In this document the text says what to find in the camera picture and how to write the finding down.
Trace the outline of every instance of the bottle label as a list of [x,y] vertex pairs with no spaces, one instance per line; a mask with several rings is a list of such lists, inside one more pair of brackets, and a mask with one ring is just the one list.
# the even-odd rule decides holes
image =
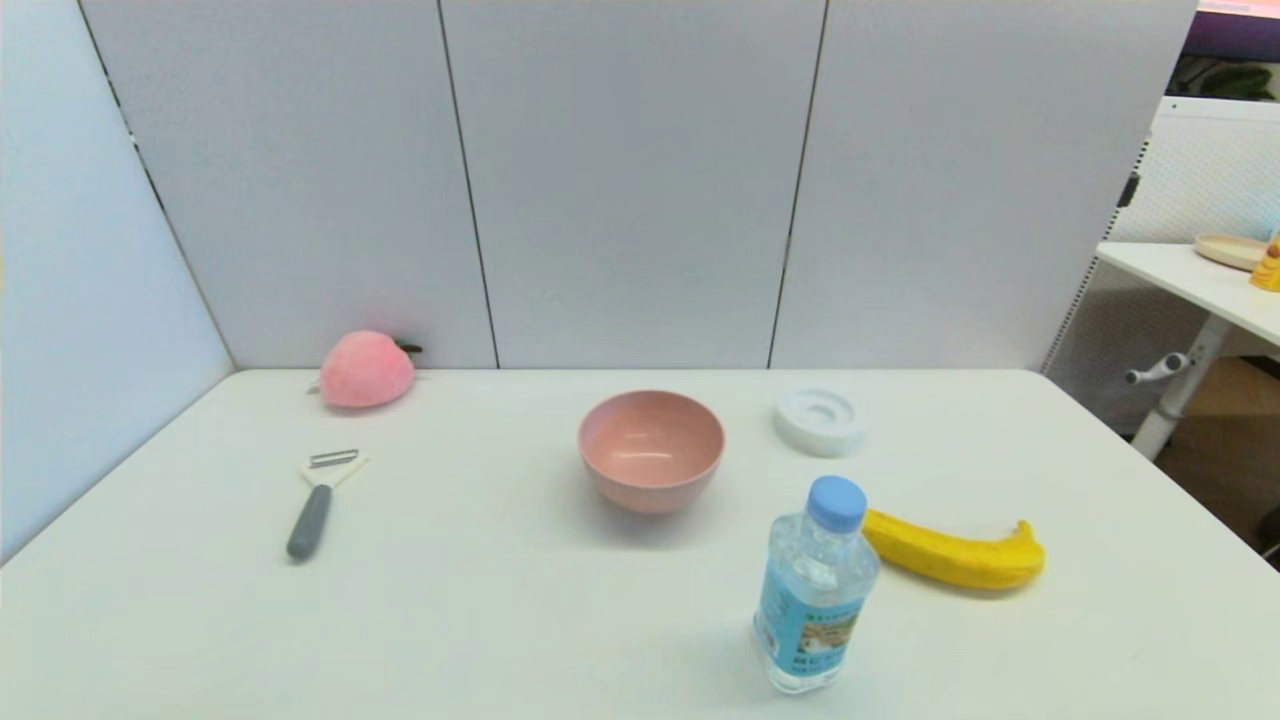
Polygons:
[[764,573],[755,634],[778,667],[791,675],[820,675],[840,666],[863,601],[814,607],[796,598],[773,565]]

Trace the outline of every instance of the pink bowl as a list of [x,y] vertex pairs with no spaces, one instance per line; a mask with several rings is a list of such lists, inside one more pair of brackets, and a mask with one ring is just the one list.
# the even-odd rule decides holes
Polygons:
[[724,429],[700,402],[641,389],[596,405],[577,430],[596,489],[635,512],[671,512],[701,495],[724,452]]

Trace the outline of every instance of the white container lid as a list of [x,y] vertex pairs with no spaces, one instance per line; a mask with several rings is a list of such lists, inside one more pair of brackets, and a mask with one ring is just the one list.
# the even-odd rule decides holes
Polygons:
[[773,427],[787,445],[819,457],[849,455],[864,434],[852,404],[824,388],[785,393],[773,414]]

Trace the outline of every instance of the plastic water bottle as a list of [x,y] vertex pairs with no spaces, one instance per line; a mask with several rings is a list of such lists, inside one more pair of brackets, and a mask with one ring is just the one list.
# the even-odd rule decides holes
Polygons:
[[820,688],[840,673],[881,568],[860,532],[865,515],[863,491],[826,475],[804,512],[773,521],[755,637],[769,680],[785,693]]

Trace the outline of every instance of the banana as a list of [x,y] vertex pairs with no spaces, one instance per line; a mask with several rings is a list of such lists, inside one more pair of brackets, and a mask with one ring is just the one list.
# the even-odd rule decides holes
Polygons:
[[986,542],[946,536],[868,510],[863,534],[884,560],[965,588],[1016,588],[1044,569],[1044,548],[1025,520],[1019,520],[1007,538]]

